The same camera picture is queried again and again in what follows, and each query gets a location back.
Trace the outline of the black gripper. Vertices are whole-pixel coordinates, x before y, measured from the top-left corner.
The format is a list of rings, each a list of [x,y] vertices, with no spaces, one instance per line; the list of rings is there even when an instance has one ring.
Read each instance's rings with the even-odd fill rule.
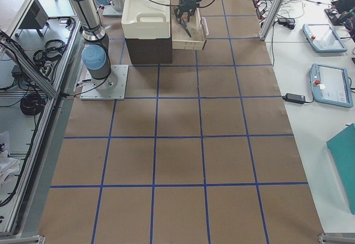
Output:
[[[179,0],[179,4],[174,8],[176,20],[181,23],[181,18],[187,16],[187,21],[195,15],[197,5],[195,0]]]

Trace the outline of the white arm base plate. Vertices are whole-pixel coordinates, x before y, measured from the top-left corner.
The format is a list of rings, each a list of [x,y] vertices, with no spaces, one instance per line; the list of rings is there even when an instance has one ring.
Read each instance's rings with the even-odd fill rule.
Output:
[[[83,84],[83,93],[79,95],[81,100],[124,100],[128,71],[128,65],[111,65],[111,74],[100,85],[103,81],[92,80],[87,70],[85,78],[90,81]]]

